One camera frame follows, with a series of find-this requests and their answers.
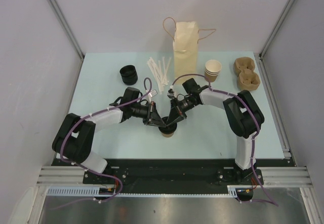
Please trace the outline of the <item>brown paper coffee cup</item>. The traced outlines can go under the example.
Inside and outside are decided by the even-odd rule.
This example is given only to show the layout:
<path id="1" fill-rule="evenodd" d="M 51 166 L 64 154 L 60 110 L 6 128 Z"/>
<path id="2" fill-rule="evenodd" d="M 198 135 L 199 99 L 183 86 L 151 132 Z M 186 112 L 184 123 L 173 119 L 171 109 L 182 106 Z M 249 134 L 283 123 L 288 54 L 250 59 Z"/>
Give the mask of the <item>brown paper coffee cup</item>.
<path id="1" fill-rule="evenodd" d="M 165 137 L 165 138 L 170 138 L 170 137 L 172 137 L 173 135 L 174 135 L 174 131 L 168 131 L 168 132 L 166 132 L 166 131 L 162 131 L 161 132 L 161 134 L 162 134 L 162 136 L 163 137 Z"/>

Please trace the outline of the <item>black plastic cup lid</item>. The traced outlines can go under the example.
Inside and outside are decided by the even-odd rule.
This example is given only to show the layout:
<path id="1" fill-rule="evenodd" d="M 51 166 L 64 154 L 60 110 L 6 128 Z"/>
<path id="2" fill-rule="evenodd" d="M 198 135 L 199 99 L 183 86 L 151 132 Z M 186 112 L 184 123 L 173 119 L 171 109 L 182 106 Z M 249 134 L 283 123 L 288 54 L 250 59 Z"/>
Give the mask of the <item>black plastic cup lid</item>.
<path id="1" fill-rule="evenodd" d="M 166 132 L 174 131 L 175 132 L 176 129 L 177 129 L 177 123 L 173 123 L 173 124 L 171 124 L 169 126 L 166 126 L 166 127 L 158 127 L 158 129 L 159 129 L 160 132 L 162 132 L 162 131 L 166 131 Z"/>

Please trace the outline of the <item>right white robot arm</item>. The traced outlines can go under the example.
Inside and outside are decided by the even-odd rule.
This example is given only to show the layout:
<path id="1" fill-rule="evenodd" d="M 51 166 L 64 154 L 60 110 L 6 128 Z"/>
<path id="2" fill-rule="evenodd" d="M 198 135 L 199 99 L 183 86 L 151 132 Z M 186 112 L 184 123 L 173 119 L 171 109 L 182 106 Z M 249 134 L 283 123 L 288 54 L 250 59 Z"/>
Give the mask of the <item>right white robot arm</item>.
<path id="1" fill-rule="evenodd" d="M 223 109 L 231 130 L 236 135 L 237 150 L 234 180 L 246 184 L 251 178 L 250 169 L 255 168 L 255 138 L 260 133 L 265 118 L 251 93 L 243 90 L 238 94 L 212 89 L 210 85 L 200 86 L 191 78 L 183 84 L 187 95 L 178 100 L 173 86 L 168 90 L 170 112 L 166 125 L 171 126 L 187 118 L 186 112 L 198 105 L 209 105 Z"/>

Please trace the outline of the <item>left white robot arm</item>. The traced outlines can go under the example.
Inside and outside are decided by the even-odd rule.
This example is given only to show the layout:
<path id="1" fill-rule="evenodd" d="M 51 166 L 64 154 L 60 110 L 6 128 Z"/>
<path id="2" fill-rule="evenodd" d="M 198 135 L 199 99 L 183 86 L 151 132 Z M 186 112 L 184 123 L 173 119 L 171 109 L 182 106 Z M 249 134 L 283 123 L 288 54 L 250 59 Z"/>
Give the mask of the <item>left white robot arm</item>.
<path id="1" fill-rule="evenodd" d="M 166 127 L 157 112 L 155 102 L 146 102 L 142 105 L 141 95 L 138 89 L 128 87 L 124 95 L 117 98 L 107 109 L 88 115 L 85 120 L 74 113 L 69 113 L 54 138 L 52 149 L 58 154 L 63 152 L 61 156 L 64 159 L 94 171 L 94 177 L 100 183 L 109 182 L 112 171 L 107 168 L 108 162 L 92 151 L 96 132 L 131 117 L 141 118 L 145 125 Z"/>

